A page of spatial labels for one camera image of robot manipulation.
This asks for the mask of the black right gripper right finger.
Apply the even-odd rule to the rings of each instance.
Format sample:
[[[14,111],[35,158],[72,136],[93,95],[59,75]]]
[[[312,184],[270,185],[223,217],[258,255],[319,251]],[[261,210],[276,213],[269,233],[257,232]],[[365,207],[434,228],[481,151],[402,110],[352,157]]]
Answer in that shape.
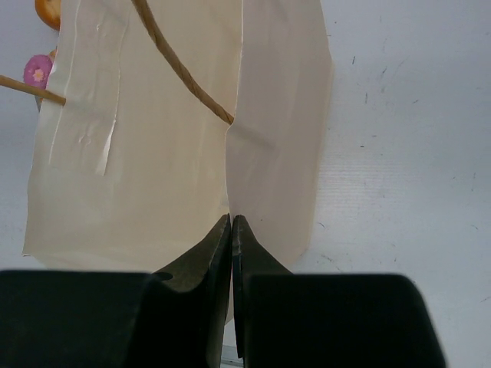
[[[247,367],[443,367],[422,295],[401,274],[294,274],[232,227],[238,355]]]

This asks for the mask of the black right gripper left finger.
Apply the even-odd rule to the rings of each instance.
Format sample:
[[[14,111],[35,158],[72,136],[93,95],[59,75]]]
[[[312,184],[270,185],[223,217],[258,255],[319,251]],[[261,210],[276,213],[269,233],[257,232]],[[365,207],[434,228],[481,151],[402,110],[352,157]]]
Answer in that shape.
[[[152,274],[3,271],[3,367],[218,367],[231,224]]]

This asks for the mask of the cream paper bag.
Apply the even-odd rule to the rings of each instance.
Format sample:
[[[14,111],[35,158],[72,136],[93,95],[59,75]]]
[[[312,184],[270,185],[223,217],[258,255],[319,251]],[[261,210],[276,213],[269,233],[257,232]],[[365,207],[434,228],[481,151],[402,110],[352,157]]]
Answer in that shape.
[[[151,1],[194,97],[129,1],[64,1],[28,180],[23,252],[156,271],[222,215],[284,265],[308,247],[333,62],[318,1]]]

